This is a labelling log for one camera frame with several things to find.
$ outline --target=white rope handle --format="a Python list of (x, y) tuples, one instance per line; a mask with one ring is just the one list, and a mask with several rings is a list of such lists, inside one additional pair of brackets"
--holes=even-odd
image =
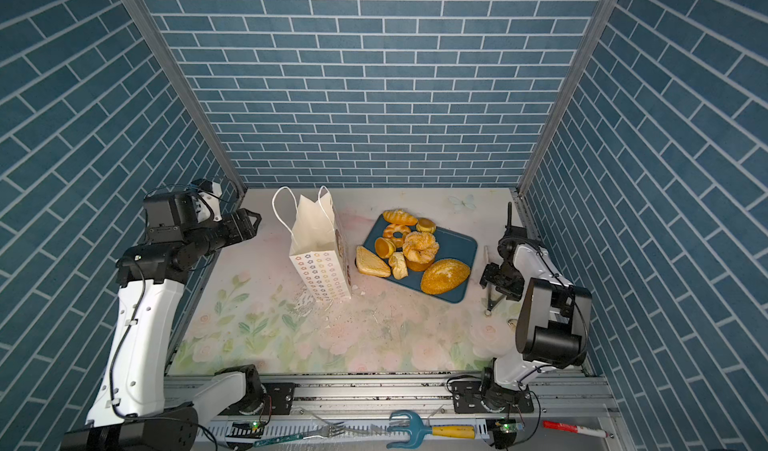
[(322, 207), (322, 203), (320, 203), (320, 195), (322, 194), (323, 189), (326, 190), (326, 193), (328, 193), (329, 196), (331, 196), (331, 207), (333, 207), (333, 195), (331, 194), (331, 191), (325, 186), (320, 186), (320, 189), (317, 191), (317, 204), (320, 206), (322, 213), (328, 218), (328, 221), (331, 223), (331, 226), (336, 227), (336, 225), (333, 223), (333, 220), (330, 218), (328, 213), (326, 213), (325, 208)]
[(298, 211), (299, 211), (299, 203), (298, 203), (298, 201), (296, 201), (296, 195), (295, 195), (295, 194), (293, 194), (293, 191), (290, 189), (290, 187), (287, 187), (287, 186), (283, 186), (283, 187), (281, 187), (280, 189), (278, 189), (277, 191), (275, 191), (275, 195), (274, 195), (274, 196), (272, 196), (272, 211), (274, 211), (274, 213), (275, 213), (275, 216), (277, 217), (277, 220), (278, 220), (278, 221), (280, 221), (281, 223), (283, 223), (283, 226), (285, 226), (285, 227), (286, 227), (286, 229), (287, 229), (287, 230), (288, 230), (288, 232), (290, 233), (291, 237), (293, 237), (293, 231), (291, 230), (291, 228), (290, 228), (290, 227), (288, 227), (288, 224), (286, 224), (286, 222), (283, 220), (283, 218), (282, 218), (282, 217), (280, 217), (280, 215), (279, 215), (279, 214), (277, 214), (277, 209), (275, 209), (275, 198), (277, 197), (277, 195), (278, 195), (278, 194), (279, 194), (279, 193), (280, 193), (280, 192), (281, 192), (283, 189), (287, 189), (287, 190), (288, 190), (288, 192), (290, 193), (290, 195), (291, 195), (291, 196), (293, 196), (293, 206), (296, 208), (296, 212), (298, 212)]

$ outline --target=tiled wall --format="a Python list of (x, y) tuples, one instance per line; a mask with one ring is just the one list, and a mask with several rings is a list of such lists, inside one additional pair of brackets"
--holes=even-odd
[(768, 0), (619, 0), (530, 195), (639, 449), (768, 449)]
[(511, 185), (597, 0), (145, 0), (251, 187)]
[(84, 424), (144, 194), (219, 173), (118, 0), (0, 0), (0, 449)]

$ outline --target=floral tabletop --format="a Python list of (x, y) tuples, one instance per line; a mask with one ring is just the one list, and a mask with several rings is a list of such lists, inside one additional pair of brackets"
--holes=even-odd
[[(316, 193), (301, 191), (313, 199)], [(459, 371), (481, 369), (514, 350), (508, 321), (518, 317), (520, 303), (502, 301), (486, 317), (487, 291), (478, 284), (487, 259), (501, 262), (495, 248), (508, 189), (332, 190), (351, 250), (394, 207), (474, 237), (478, 254), (458, 304), (362, 275), (353, 263), (352, 298), (315, 302), (288, 258), (290, 234), (271, 209), (273, 194), (248, 191), (243, 207), (263, 218), (258, 235), (222, 251), (170, 374), (210, 375), (248, 363), (260, 373)], [(290, 197), (277, 205), (281, 215), (290, 214)], [(520, 225), (516, 214), (513, 224)]]

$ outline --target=black mounting plate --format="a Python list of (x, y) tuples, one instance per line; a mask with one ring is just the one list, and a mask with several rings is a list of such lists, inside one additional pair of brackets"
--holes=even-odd
[[(294, 383), (262, 383), (266, 388), (266, 394), (272, 398), (272, 416), (285, 416), (290, 414), (293, 406)], [(268, 411), (265, 409), (263, 418), (266, 419)], [(248, 416), (233, 409), (232, 406), (219, 413), (219, 416)]]
[[(483, 395), (480, 393), (480, 382), (478, 381), (454, 381), (449, 386), (453, 392), (453, 411), (456, 414), (506, 413), (508, 411), (507, 407), (501, 411), (491, 411), (483, 406)], [(518, 405), (509, 409), (511, 413), (516, 413), (518, 410), (520, 413), (533, 412), (530, 393), (510, 389), (507, 389), (506, 392), (513, 393), (517, 398)]]

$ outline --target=blue tray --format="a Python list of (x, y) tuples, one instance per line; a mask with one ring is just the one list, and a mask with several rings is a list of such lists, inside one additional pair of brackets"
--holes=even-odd
[[(370, 234), (368, 234), (366, 241), (362, 244), (363, 247), (375, 254), (376, 248), (374, 248), (373, 245), (376, 242), (376, 238), (382, 236), (384, 228), (387, 226), (389, 226), (389, 223), (384, 220), (384, 216), (379, 216), (379, 220), (377, 220), (373, 225), (373, 228), (371, 229)], [(416, 230), (416, 226), (410, 227), (413, 231)], [(475, 264), (475, 254), (478, 250), (478, 242), (471, 237), (460, 235), (459, 233), (438, 227), (435, 231), (435, 238), (440, 244), (440, 251), (437, 252), (435, 261), (440, 261), (441, 259), (451, 257), (461, 261), (469, 267), (472, 267), (472, 264)], [(392, 283), (399, 284), (400, 286), (407, 287), (408, 289), (412, 289), (418, 293), (424, 293), (421, 290), (422, 274), (424, 273), (408, 270), (408, 276), (400, 280), (397, 280), (392, 276), (386, 277), (384, 279), (387, 279)], [(443, 294), (427, 294), (427, 296), (436, 297), (439, 300), (443, 300), (447, 303), (460, 303), (464, 299), (464, 295), (467, 292), (468, 282), (469, 279), (459, 284), (458, 287), (453, 288), (449, 292)]]

